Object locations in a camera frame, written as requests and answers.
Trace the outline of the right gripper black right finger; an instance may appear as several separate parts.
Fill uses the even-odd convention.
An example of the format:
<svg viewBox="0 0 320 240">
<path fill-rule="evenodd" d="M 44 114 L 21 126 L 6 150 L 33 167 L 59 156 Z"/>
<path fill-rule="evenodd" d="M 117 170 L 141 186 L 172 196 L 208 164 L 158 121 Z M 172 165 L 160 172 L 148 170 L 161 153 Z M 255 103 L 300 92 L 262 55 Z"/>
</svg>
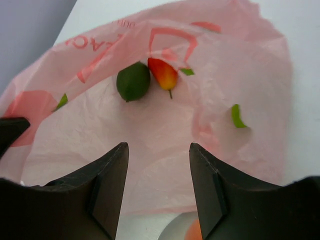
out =
<svg viewBox="0 0 320 240">
<path fill-rule="evenodd" d="M 250 176 L 192 143 L 189 163 L 205 240 L 317 240 L 320 178 L 286 186 Z"/>
</svg>

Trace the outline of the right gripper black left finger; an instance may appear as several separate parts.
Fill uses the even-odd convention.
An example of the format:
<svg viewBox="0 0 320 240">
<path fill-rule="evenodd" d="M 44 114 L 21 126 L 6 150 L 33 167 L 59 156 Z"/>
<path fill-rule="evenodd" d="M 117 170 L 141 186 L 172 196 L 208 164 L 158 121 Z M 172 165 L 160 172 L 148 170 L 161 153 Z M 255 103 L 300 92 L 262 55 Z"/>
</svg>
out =
<svg viewBox="0 0 320 240">
<path fill-rule="evenodd" d="M 129 163 L 122 142 L 99 159 L 44 186 L 0 180 L 3 240 L 113 240 Z"/>
</svg>

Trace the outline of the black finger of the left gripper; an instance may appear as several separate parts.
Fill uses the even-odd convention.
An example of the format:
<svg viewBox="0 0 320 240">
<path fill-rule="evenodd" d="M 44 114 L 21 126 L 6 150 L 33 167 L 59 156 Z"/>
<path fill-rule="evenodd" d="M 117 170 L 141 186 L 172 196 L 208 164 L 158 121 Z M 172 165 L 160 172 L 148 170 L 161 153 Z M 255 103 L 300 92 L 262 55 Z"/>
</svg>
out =
<svg viewBox="0 0 320 240">
<path fill-rule="evenodd" d="M 0 119 L 0 157 L 30 127 L 24 117 L 3 117 Z"/>
</svg>

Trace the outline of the pink plastic bag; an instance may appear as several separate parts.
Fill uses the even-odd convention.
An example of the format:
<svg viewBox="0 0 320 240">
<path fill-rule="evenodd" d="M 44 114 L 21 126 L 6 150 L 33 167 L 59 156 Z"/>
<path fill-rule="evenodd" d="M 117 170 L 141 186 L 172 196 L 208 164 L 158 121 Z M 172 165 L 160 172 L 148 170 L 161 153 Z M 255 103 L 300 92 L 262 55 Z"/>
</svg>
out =
<svg viewBox="0 0 320 240">
<path fill-rule="evenodd" d="M 126 102 L 118 73 L 148 58 L 178 73 L 172 99 L 150 69 L 148 92 Z M 292 65 L 285 36 L 248 0 L 182 0 L 63 41 L 18 74 L 0 115 L 29 129 L 0 175 L 45 184 L 129 146 L 122 213 L 189 212 L 192 142 L 266 182 L 284 175 Z"/>
</svg>

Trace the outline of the red yellow fake pear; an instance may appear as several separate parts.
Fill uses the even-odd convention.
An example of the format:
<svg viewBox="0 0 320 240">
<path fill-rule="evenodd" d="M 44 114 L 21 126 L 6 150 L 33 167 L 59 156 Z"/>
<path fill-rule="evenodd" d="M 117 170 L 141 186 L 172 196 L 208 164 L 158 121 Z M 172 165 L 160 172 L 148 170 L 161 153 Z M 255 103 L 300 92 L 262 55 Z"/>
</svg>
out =
<svg viewBox="0 0 320 240">
<path fill-rule="evenodd" d="M 149 57 L 147 59 L 147 66 L 154 76 L 159 86 L 169 92 L 172 99 L 172 89 L 174 89 L 178 82 L 177 71 L 168 63 L 161 59 Z"/>
</svg>

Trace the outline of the green fake lime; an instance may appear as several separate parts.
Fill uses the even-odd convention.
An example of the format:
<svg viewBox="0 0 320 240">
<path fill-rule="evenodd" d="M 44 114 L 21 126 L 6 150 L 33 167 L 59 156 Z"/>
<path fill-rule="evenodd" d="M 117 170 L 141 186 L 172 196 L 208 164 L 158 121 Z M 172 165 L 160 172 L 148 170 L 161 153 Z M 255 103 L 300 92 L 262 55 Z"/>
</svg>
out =
<svg viewBox="0 0 320 240">
<path fill-rule="evenodd" d="M 143 98 L 147 94 L 150 84 L 150 70 L 140 61 L 121 70 L 116 78 L 117 91 L 127 103 Z"/>
</svg>

